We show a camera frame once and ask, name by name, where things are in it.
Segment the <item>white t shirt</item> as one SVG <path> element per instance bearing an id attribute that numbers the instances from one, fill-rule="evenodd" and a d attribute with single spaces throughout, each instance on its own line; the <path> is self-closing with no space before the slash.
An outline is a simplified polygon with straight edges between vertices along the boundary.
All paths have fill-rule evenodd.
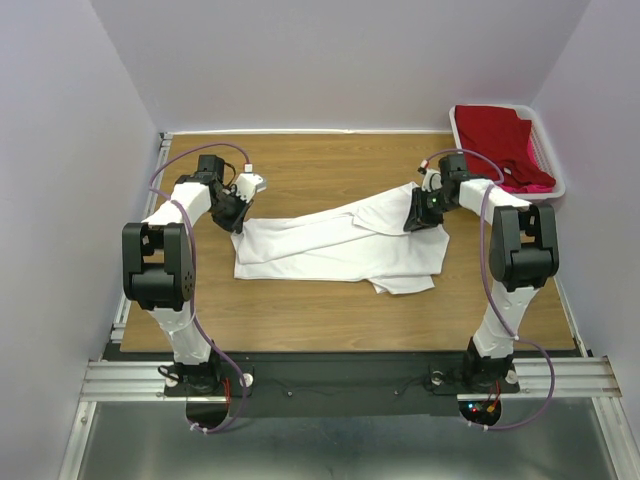
<path id="1" fill-rule="evenodd" d="M 432 289 L 449 244 L 444 228 L 406 232 L 413 182 L 296 218 L 250 219 L 232 236 L 242 280 L 370 282 L 376 292 Z"/>

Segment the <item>aluminium right rail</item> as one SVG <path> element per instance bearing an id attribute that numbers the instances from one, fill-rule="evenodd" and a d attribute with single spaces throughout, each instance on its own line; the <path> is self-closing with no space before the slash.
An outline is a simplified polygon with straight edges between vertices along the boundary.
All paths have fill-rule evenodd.
<path id="1" fill-rule="evenodd" d="M 576 348 L 578 349 L 578 351 L 580 352 L 580 355 L 582 357 L 590 357 L 591 356 L 591 350 L 589 349 L 589 347 L 585 344 L 581 333 L 579 331 L 579 327 L 578 324 L 576 322 L 572 307 L 569 303 L 568 297 L 566 295 L 564 286 L 561 282 L 561 279 L 556 276 L 554 278 L 554 282 L 558 291 L 558 295 L 560 298 L 560 301 L 562 303 L 563 306 L 563 310 L 568 322 L 568 326 L 572 335 L 572 338 L 574 340 L 574 343 L 576 345 Z"/>

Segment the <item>white plastic basket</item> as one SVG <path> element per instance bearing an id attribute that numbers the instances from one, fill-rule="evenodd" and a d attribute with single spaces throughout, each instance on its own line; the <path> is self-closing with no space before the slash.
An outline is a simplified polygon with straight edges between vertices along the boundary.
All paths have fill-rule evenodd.
<path id="1" fill-rule="evenodd" d="M 493 106 L 514 109 L 516 113 L 523 119 L 529 119 L 532 121 L 532 134 L 533 150 L 535 153 L 536 161 L 539 168 L 544 172 L 551 175 L 556 180 L 556 185 L 550 193 L 546 194 L 518 194 L 511 193 L 525 200 L 532 202 L 557 199 L 564 195 L 566 191 L 565 182 L 562 178 L 561 168 L 559 160 L 551 147 L 550 141 L 547 138 L 546 131 L 544 130 L 540 119 L 534 110 L 524 105 L 493 105 L 493 104 L 458 104 L 467 106 Z M 449 111 L 449 119 L 454 134 L 454 140 L 457 147 L 461 147 L 460 138 L 457 132 L 455 121 L 455 107 L 453 106 Z M 501 169 L 495 165 L 489 158 L 473 151 L 465 149 L 466 160 L 469 162 L 469 168 L 473 173 L 484 175 L 492 180 L 497 180 L 500 175 L 503 175 Z"/>

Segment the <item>aluminium front rail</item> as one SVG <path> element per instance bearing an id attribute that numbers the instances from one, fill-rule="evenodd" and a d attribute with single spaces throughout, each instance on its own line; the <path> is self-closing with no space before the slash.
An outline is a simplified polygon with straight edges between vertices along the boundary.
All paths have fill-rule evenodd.
<path id="1" fill-rule="evenodd" d="M 619 398 L 621 390 L 606 358 L 555 358 L 555 398 Z M 91 362 L 80 399 L 85 402 L 170 401 L 156 362 Z M 514 361 L 519 390 L 501 389 L 502 399 L 542 399 L 549 390 L 547 363 L 537 358 Z"/>

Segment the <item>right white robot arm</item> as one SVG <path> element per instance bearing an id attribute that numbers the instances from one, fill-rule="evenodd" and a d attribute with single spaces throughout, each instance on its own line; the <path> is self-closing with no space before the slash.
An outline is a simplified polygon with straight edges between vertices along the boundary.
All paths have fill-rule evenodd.
<path id="1" fill-rule="evenodd" d="M 407 232 L 432 229 L 446 213 L 464 208 L 480 219 L 480 267 L 488 306 L 471 337 L 460 366 L 463 384 L 482 390 L 513 380 L 513 351 L 523 342 L 519 328 L 530 302 L 559 269 L 555 212 L 502 189 L 495 181 L 469 170 L 467 149 L 436 153 L 439 167 L 427 160 L 418 168 L 421 186 L 413 189 Z"/>

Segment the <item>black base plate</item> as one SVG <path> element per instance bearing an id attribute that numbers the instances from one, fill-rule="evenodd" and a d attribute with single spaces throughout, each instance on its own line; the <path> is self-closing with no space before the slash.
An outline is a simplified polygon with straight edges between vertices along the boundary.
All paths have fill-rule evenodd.
<path id="1" fill-rule="evenodd" d="M 246 374 L 222 367 L 223 385 L 212 394 L 171 388 L 192 421 L 216 426 L 228 417 L 358 417 L 428 414 L 457 416 L 464 397 L 517 392 L 505 380 L 467 386 L 462 355 L 436 353 L 247 353 L 234 355 Z"/>

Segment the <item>red t shirt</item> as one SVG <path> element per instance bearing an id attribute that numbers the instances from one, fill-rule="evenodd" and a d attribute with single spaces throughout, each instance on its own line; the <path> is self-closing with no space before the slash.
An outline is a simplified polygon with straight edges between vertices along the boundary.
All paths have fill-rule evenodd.
<path id="1" fill-rule="evenodd" d="M 521 118 L 514 109 L 493 106 L 455 107 L 455 121 L 461 147 L 473 150 L 497 165 L 504 175 L 501 187 L 520 193 L 520 162 L 532 134 L 532 121 Z"/>

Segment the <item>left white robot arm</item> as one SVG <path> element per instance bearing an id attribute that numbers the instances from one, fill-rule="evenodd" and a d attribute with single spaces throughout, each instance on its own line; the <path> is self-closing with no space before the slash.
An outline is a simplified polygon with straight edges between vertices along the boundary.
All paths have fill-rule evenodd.
<path id="1" fill-rule="evenodd" d="M 204 215 L 226 232 L 242 232 L 265 179 L 247 163 L 233 180 L 224 180 L 229 163 L 202 155 L 197 169 L 180 176 L 162 205 L 139 223 L 122 230 L 123 290 L 126 298 L 150 313 L 173 350 L 173 364 L 160 374 L 171 388 L 212 394 L 223 385 L 220 354 L 197 325 L 196 247 L 193 227 Z"/>

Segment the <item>pink t shirt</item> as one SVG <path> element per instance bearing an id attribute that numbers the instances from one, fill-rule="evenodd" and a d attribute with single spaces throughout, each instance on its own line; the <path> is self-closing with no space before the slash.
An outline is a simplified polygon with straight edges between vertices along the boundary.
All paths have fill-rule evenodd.
<path id="1" fill-rule="evenodd" d="M 527 141 L 525 157 L 520 162 L 519 170 L 522 177 L 522 184 L 519 187 L 520 193 L 546 194 L 553 190 L 555 181 L 549 174 L 539 168 L 533 150 L 532 138 Z"/>

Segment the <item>aluminium left rail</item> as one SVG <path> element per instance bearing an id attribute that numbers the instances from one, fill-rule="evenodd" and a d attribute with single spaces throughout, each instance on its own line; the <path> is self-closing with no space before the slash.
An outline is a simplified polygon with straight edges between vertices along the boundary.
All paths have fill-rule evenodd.
<path id="1" fill-rule="evenodd" d="M 157 197 L 153 192 L 149 191 L 149 179 L 151 175 L 160 168 L 168 155 L 173 141 L 173 133 L 159 132 L 152 148 L 152 162 L 146 167 L 144 175 L 136 184 L 137 190 L 134 197 L 132 210 L 125 216 L 125 221 L 140 220 L 146 218 L 155 208 Z M 133 345 L 124 349 L 124 352 L 142 353 L 142 352 L 168 352 L 169 345 L 165 338 L 161 339 L 161 330 L 152 318 L 135 307 L 124 294 L 122 287 L 122 271 L 116 275 L 117 293 L 114 297 L 115 303 L 113 307 L 113 320 L 111 322 L 109 343 L 122 349 L 122 342 L 125 340 L 126 327 L 132 325 L 130 330 L 132 334 L 131 340 Z"/>

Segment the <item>aluminium rail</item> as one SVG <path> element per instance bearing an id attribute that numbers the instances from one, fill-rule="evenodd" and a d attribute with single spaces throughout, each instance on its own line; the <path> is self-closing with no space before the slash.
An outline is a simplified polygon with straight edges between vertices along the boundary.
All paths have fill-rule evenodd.
<path id="1" fill-rule="evenodd" d="M 555 358 L 555 398 L 619 398 L 621 390 L 606 358 Z M 85 402 L 170 401 L 156 362 L 91 362 L 80 399 Z M 519 390 L 501 389 L 502 399 L 542 399 L 549 390 L 547 363 L 537 358 L 514 361 Z"/>
<path id="2" fill-rule="evenodd" d="M 568 326 L 572 335 L 572 338 L 574 340 L 574 343 L 576 345 L 576 348 L 578 349 L 578 351 L 580 352 L 580 355 L 582 357 L 590 357 L 591 356 L 591 350 L 589 349 L 589 347 L 585 344 L 581 333 L 579 331 L 579 327 L 578 324 L 576 322 L 572 307 L 569 303 L 568 297 L 566 295 L 564 286 L 561 282 L 561 279 L 556 276 L 554 278 L 554 282 L 558 291 L 558 295 L 560 298 L 560 301 L 562 303 L 563 306 L 563 310 L 568 322 Z"/>
<path id="3" fill-rule="evenodd" d="M 125 221 L 140 220 L 146 218 L 155 208 L 157 197 L 153 192 L 149 191 L 149 179 L 151 175 L 160 168 L 168 155 L 173 141 L 173 133 L 159 132 L 152 148 L 152 162 L 146 167 L 144 175 L 136 184 L 137 190 L 134 197 L 132 210 L 125 216 Z M 169 345 L 165 338 L 161 339 L 161 330 L 152 318 L 135 307 L 124 294 L 122 287 L 122 271 L 116 275 L 117 293 L 114 297 L 115 303 L 113 307 L 113 320 L 111 322 L 109 343 L 122 349 L 122 342 L 125 340 L 126 327 L 132 325 L 130 330 L 132 334 L 131 340 L 133 345 L 124 349 L 124 352 L 142 353 L 142 352 L 168 352 Z"/>

